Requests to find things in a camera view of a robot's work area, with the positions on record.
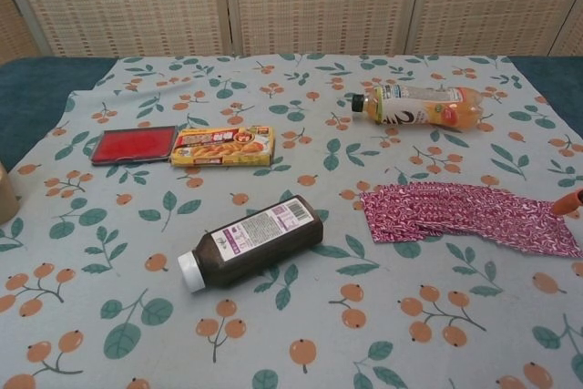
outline pink wrapper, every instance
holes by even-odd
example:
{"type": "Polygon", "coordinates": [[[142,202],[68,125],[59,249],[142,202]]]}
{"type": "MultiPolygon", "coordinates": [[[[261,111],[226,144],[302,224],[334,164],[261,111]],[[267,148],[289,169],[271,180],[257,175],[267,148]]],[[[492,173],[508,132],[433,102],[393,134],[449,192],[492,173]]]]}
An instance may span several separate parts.
{"type": "Polygon", "coordinates": [[[471,233],[523,252],[583,257],[563,218],[551,212],[553,202],[437,182],[384,186],[361,199],[376,242],[471,233]]]}

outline snack box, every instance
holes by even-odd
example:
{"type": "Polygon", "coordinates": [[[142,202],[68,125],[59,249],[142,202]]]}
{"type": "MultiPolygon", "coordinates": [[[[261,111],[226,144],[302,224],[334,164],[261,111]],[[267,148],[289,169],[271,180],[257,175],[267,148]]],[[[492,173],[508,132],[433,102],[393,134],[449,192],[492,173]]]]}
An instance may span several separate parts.
{"type": "Polygon", "coordinates": [[[174,142],[172,166],[270,166],[273,128],[187,128],[174,142]]]}

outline juice bottle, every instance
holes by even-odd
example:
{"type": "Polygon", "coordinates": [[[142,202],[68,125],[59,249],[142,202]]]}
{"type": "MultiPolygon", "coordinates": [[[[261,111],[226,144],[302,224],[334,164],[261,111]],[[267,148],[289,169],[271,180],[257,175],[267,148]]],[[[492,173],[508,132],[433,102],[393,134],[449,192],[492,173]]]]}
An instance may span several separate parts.
{"type": "Polygon", "coordinates": [[[482,116],[482,96],[472,88],[443,91],[405,86],[376,86],[369,96],[353,95],[353,111],[365,111],[377,123],[433,123],[475,127],[482,116]]]}
{"type": "Polygon", "coordinates": [[[301,196],[272,205],[206,233],[179,256],[191,292],[227,286],[322,241],[322,221],[301,196]]]}

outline tablecloth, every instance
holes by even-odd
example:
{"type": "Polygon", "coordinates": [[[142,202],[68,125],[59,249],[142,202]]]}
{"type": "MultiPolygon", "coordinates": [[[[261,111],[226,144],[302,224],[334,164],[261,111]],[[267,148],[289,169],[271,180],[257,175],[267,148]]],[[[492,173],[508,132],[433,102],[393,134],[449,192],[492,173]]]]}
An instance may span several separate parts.
{"type": "MultiPolygon", "coordinates": [[[[583,141],[505,56],[120,59],[73,92],[10,176],[0,229],[15,387],[578,387],[583,263],[477,237],[373,244],[358,193],[448,181],[553,200],[583,179],[583,141]],[[376,126],[375,84],[473,87],[477,129],[376,126]],[[268,169],[95,168],[103,129],[272,125],[268,169]],[[324,241],[227,290],[188,293],[176,257],[292,194],[324,241]]],[[[567,218],[576,237],[577,217],[567,218]]]]}

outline brown bottle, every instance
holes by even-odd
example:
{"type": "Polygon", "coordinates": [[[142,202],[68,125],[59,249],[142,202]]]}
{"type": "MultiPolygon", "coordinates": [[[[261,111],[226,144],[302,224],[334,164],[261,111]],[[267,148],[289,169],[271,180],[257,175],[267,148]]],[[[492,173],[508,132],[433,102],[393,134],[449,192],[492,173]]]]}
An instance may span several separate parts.
{"type": "Polygon", "coordinates": [[[194,251],[179,256],[191,292],[227,286],[322,241],[318,214],[301,196],[274,204],[202,236],[194,251]]]}

